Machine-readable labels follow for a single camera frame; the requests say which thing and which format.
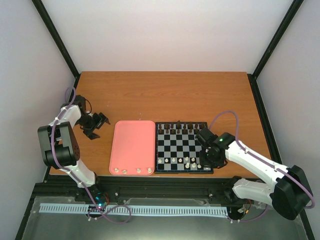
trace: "white wall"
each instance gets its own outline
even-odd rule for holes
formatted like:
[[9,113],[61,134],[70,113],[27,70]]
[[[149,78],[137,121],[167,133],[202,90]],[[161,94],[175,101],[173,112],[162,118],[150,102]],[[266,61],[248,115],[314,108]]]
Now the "white wall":
[[74,78],[31,0],[0,0],[0,233],[14,239],[45,173],[37,129]]
[[43,0],[79,71],[252,73],[292,0]]
[[320,1],[304,1],[273,52],[258,85],[288,166],[307,175],[317,206],[306,210],[320,239]]

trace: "chessboard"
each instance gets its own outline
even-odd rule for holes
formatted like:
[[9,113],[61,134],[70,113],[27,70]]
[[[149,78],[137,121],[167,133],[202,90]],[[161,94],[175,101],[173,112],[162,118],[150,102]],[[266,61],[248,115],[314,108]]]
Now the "chessboard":
[[156,122],[155,173],[212,174],[200,165],[202,146],[195,138],[205,127],[206,122]]

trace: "wooden table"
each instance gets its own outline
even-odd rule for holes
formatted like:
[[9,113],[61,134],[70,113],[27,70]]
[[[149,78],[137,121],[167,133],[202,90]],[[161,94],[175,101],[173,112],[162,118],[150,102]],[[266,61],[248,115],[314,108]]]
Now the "wooden table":
[[[92,112],[104,113],[111,125],[94,132],[90,140],[79,126],[73,128],[82,161],[99,176],[111,175],[109,161],[116,122],[208,122],[222,111],[233,110],[239,117],[239,139],[270,158],[266,139],[245,72],[82,72],[78,95],[92,104]],[[235,134],[235,117],[227,113],[211,129],[215,134]],[[63,174],[51,168],[50,174]],[[214,174],[153,174],[159,177],[255,177],[233,162]]]

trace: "white robotic arm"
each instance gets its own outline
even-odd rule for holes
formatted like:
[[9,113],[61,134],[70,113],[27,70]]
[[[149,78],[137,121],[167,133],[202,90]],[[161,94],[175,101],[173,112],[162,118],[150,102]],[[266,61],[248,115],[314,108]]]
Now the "white robotic arm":
[[298,166],[289,168],[274,162],[227,132],[218,137],[208,128],[204,128],[196,135],[196,139],[204,148],[200,151],[201,165],[219,169],[230,160],[264,181],[263,183],[234,177],[238,180],[233,184],[232,191],[225,191],[226,199],[231,202],[238,199],[262,202],[273,206],[286,219],[294,220],[311,200],[306,193],[307,191],[312,195],[307,177]]
[[270,163],[276,169],[282,169],[286,173],[288,172],[288,167],[269,160],[268,158],[245,146],[241,141],[239,142],[246,149],[246,151],[240,148],[237,142],[234,141],[229,145],[229,148],[225,150],[225,157],[230,161],[246,168],[265,183],[248,181],[242,178],[234,184],[232,190],[240,199],[251,199],[272,206],[270,194],[275,191],[275,186],[278,183],[277,179],[282,179],[284,174],[279,171],[275,171],[273,168],[257,160],[252,155],[249,155],[248,152]]
[[[97,176],[81,161],[80,149],[72,129],[79,124],[83,133],[93,140],[99,138],[93,131],[99,129],[103,123],[110,124],[109,120],[102,113],[87,112],[86,99],[80,95],[75,97],[74,102],[68,108],[63,105],[59,116],[49,125],[38,129],[43,161],[48,167],[54,167],[67,173],[79,188],[83,188],[83,184],[90,188],[96,184]],[[54,124],[54,152],[62,168],[57,166],[53,158],[51,129]]]

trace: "chess piece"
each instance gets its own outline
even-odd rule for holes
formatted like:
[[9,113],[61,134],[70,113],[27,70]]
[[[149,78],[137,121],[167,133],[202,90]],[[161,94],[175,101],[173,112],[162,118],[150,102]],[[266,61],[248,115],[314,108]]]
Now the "chess piece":
[[176,124],[176,129],[181,129],[181,123],[180,123],[180,121],[178,121],[178,123]]
[[162,124],[159,125],[159,134],[162,134],[164,131],[162,129]]

